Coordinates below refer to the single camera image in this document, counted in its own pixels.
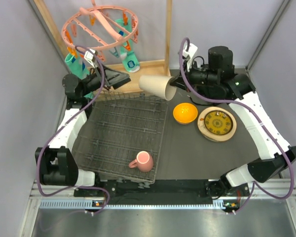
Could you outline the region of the beige bird plate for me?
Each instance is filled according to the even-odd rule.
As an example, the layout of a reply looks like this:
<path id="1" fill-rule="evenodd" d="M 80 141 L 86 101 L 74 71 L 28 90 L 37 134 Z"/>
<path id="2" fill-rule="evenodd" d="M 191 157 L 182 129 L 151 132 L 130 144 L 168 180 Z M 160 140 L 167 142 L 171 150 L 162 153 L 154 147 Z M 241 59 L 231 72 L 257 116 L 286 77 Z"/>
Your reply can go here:
<path id="1" fill-rule="evenodd" d="M 209 132 L 205 127 L 204 117 L 207 115 L 207 113 L 209 113 L 211 111 L 216 111 L 216 110 L 226 112 L 231 117 L 231 119 L 233 121 L 233 128 L 226 135 L 222 135 L 222 136 L 215 135 L 215 134 Z M 236 129 L 237 129 L 237 122 L 236 122 L 235 117 L 229 111 L 219 108 L 219 107 L 208 107 L 200 113 L 200 115 L 197 119 L 197 126 L 198 126 L 199 131 L 202 133 L 202 135 L 205 138 L 207 138 L 208 140 L 213 141 L 213 142 L 225 142 L 225 141 L 230 140 L 234 136 Z"/>

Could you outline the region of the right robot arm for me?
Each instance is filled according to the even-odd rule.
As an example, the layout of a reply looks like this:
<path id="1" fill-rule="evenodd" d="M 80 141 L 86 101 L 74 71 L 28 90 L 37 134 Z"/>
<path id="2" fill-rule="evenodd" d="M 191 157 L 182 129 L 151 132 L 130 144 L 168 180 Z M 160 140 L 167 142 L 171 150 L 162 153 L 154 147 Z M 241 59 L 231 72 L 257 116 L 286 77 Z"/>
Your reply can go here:
<path id="1" fill-rule="evenodd" d="M 198 98 L 213 104 L 228 104 L 239 116 L 258 150 L 259 158 L 235 168 L 220 179 L 225 195 L 234 194 L 240 185 L 260 185 L 285 169 L 290 172 L 290 188 L 294 188 L 292 164 L 296 160 L 296 146 L 276 129 L 260 103 L 256 88 L 246 74 L 235 72 L 233 52 L 226 46 L 214 46 L 208 50 L 208 62 L 197 66 L 197 47 L 184 39 L 179 49 L 179 74 L 171 85 L 192 92 Z"/>

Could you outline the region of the pink mug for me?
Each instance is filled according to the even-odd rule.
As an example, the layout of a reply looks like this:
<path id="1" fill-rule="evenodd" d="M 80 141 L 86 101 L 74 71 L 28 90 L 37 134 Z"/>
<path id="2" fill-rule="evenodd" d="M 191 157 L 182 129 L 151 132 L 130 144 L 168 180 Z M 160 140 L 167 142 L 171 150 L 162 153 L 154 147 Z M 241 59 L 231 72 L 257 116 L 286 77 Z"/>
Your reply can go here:
<path id="1" fill-rule="evenodd" d="M 128 166 L 129 168 L 138 168 L 141 172 L 149 172 L 153 168 L 153 158 L 150 153 L 140 151 Z"/>

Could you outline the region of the white orange patterned bowl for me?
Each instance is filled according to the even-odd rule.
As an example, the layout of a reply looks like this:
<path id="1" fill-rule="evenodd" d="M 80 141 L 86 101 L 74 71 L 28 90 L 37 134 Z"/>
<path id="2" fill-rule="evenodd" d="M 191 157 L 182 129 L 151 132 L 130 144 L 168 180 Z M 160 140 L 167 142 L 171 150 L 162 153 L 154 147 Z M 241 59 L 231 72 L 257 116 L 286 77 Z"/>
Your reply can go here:
<path id="1" fill-rule="evenodd" d="M 180 121 L 180 120 L 177 120 L 177 123 L 182 124 L 182 125 L 187 125 L 187 124 L 190 124 L 192 122 L 194 122 L 194 120 L 192 120 L 192 121 Z"/>

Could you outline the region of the yellow ribbed bowl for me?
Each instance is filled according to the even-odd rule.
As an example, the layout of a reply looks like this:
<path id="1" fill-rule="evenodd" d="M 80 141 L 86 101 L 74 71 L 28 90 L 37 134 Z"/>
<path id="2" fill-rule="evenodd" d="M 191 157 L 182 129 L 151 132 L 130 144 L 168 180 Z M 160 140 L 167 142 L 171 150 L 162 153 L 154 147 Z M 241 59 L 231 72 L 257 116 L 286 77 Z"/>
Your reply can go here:
<path id="1" fill-rule="evenodd" d="M 175 120 L 192 121 L 198 116 L 198 109 L 191 103 L 180 103 L 173 109 Z"/>

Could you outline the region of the yellow patterned small plate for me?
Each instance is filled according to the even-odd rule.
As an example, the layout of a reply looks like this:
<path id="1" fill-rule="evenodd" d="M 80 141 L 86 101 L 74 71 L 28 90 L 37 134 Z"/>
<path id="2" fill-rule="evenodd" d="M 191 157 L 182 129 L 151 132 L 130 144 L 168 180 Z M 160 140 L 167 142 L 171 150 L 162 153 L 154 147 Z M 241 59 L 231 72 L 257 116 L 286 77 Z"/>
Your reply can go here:
<path id="1" fill-rule="evenodd" d="M 233 128 L 231 117 L 220 110 L 207 113 L 204 117 L 204 124 L 209 132 L 219 136 L 228 134 Z"/>

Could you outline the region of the beige tumbler cup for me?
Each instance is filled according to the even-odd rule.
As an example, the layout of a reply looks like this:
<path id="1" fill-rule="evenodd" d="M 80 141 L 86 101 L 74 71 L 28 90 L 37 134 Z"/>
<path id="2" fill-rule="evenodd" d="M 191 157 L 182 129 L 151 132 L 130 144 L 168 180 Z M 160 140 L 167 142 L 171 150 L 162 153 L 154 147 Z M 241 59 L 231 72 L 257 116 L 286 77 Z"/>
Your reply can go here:
<path id="1" fill-rule="evenodd" d="M 166 101 L 170 101 L 176 94 L 177 88 L 170 85 L 171 76 L 142 75 L 139 88 Z"/>

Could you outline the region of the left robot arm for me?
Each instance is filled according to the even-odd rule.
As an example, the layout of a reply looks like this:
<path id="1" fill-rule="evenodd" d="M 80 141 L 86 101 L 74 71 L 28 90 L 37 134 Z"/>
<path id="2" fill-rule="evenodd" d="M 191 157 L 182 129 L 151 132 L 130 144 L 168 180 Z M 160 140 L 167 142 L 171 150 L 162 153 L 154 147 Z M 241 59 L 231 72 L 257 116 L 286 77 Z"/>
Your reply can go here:
<path id="1" fill-rule="evenodd" d="M 96 174 L 79 169 L 72 155 L 77 136 L 92 112 L 94 101 L 86 95 L 94 91 L 101 93 L 103 88 L 118 89 L 130 81 L 127 73 L 106 66 L 91 69 L 84 79 L 74 74 L 63 77 L 62 86 L 67 97 L 64 118 L 55 135 L 35 152 L 37 186 L 43 196 L 47 195 L 42 190 L 43 185 L 63 189 L 83 186 L 92 196 L 101 192 L 102 184 L 96 180 Z"/>

